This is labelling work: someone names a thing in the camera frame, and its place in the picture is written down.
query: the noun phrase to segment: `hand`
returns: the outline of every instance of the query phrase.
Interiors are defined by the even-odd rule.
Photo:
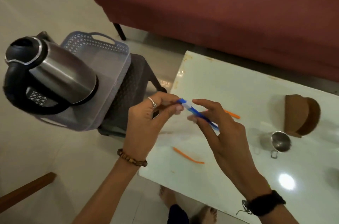
[[[236,188],[247,199],[256,197],[258,193],[260,195],[270,193],[266,180],[258,173],[254,165],[248,147],[245,127],[235,122],[218,102],[206,99],[194,99],[192,102],[208,109],[202,114],[218,124],[220,134],[216,135],[210,124],[204,119],[195,116],[188,117],[189,120],[198,124],[214,153],[218,165]]]
[[[174,94],[157,92],[150,96],[158,105],[153,108],[149,98],[129,109],[126,138],[123,151],[137,161],[144,161],[153,148],[160,130],[172,117],[184,110],[176,101],[180,99]],[[156,118],[152,119],[153,112],[159,110]]]

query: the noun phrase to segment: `kettle base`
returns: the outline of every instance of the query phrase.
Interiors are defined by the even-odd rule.
[[[96,94],[96,92],[98,91],[98,87],[99,87],[99,79],[98,79],[98,76],[96,76],[97,80],[95,82],[95,86],[94,86],[94,89],[92,90],[92,92],[89,94],[89,96],[87,96],[85,99],[83,99],[82,101],[80,102],[76,102],[74,104],[72,104],[71,106],[77,106],[77,105],[82,105],[86,102],[88,102],[89,100],[91,100],[94,95]]]

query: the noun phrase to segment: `dark blue pants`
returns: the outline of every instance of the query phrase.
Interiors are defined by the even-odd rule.
[[[174,204],[170,207],[167,224],[189,224],[189,218],[179,205]]]

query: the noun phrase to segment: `kettle lid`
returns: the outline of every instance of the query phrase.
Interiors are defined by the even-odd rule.
[[[5,60],[7,63],[17,62],[29,65],[47,52],[47,45],[43,40],[33,36],[26,36],[15,40],[6,50]]]

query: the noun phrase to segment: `gray plastic basket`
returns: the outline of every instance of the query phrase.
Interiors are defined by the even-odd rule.
[[[114,44],[96,40],[94,35],[106,37]],[[59,114],[34,116],[48,124],[76,131],[96,129],[102,123],[129,68],[129,48],[125,43],[115,41],[104,34],[80,31],[70,33],[61,46],[78,56],[96,72],[99,79],[98,91],[88,102],[71,106]],[[44,106],[54,103],[36,91],[29,98]]]

